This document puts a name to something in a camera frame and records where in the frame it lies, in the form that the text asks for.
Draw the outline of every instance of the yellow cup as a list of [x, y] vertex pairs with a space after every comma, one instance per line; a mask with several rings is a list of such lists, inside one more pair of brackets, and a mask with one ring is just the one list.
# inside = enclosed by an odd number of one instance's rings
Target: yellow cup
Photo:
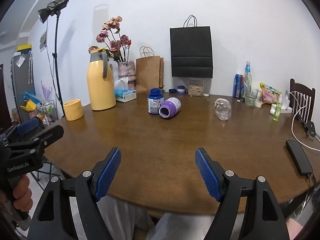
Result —
[[84, 116], [80, 99], [66, 102], [63, 109], [68, 121], [74, 121]]

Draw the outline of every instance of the wooden table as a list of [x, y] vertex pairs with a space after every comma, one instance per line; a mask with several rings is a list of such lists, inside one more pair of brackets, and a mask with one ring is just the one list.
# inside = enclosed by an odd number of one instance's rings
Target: wooden table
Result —
[[[291, 114], [281, 114], [275, 122], [270, 105], [250, 108], [223, 97], [231, 103], [232, 117], [220, 121], [214, 112], [219, 96], [174, 96], [182, 108], [170, 120], [148, 114], [147, 95], [142, 94], [105, 111], [85, 106], [79, 120], [57, 122], [64, 136], [46, 149], [45, 156], [76, 177], [118, 147], [122, 161], [108, 194], [162, 211], [215, 214], [218, 203], [209, 196], [195, 164], [199, 147], [242, 178], [266, 177], [280, 203], [308, 189], [308, 180], [298, 174], [285, 147], [285, 141], [292, 139]], [[307, 145], [320, 148], [297, 121], [294, 131]], [[305, 152], [319, 179], [320, 156]], [[242, 198], [239, 211], [244, 207]]]

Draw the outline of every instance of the studio light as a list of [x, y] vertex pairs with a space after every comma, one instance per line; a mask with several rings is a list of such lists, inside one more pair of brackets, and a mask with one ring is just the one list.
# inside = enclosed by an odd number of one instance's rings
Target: studio light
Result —
[[38, 10], [41, 23], [44, 24], [49, 16], [60, 14], [60, 11], [67, 6], [68, 2], [69, 0], [55, 0], [49, 3], [47, 8]]
[[59, 83], [59, 75], [58, 75], [57, 36], [58, 36], [58, 23], [59, 23], [59, 18], [60, 18], [60, 11], [67, 6], [68, 2], [69, 2], [69, 0], [55, 0], [51, 3], [49, 3], [47, 8], [43, 8], [38, 11], [38, 16], [39, 16], [39, 19], [42, 24], [44, 24], [46, 22], [46, 20], [49, 18], [49, 16], [53, 16], [53, 15], [57, 16], [56, 34], [55, 34], [55, 39], [54, 39], [54, 53], [52, 53], [52, 56], [54, 59], [54, 68], [55, 68], [56, 79], [57, 79], [58, 100], [59, 100], [61, 108], [62, 108], [63, 117], [65, 116], [65, 114], [64, 114], [64, 109], [63, 109], [63, 101], [62, 101], [62, 95], [61, 95], [60, 83]]

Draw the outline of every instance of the metal screw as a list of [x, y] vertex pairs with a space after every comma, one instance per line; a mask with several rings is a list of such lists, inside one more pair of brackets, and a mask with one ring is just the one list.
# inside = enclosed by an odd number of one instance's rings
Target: metal screw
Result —
[[57, 176], [54, 176], [51, 178], [51, 182], [57, 182], [58, 181], [58, 177]]
[[82, 176], [84, 176], [84, 177], [89, 177], [89, 176], [91, 176], [91, 171], [84, 171], [83, 173], [82, 173]]
[[260, 182], [265, 182], [265, 181], [266, 181], [266, 178], [263, 177], [263, 176], [259, 176], [259, 177], [258, 177], [258, 181], [260, 181]]
[[233, 171], [226, 171], [228, 177], [232, 177], [235, 173]]

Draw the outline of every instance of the human hand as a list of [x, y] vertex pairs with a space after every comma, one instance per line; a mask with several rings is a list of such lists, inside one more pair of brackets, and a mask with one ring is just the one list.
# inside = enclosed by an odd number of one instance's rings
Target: human hand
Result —
[[[20, 209], [23, 212], [27, 212], [32, 208], [33, 201], [31, 199], [31, 190], [28, 188], [30, 180], [27, 175], [22, 175], [20, 181], [13, 189], [12, 194], [16, 201], [14, 201], [13, 206], [16, 209]], [[0, 202], [5, 202], [6, 196], [0, 191]]]

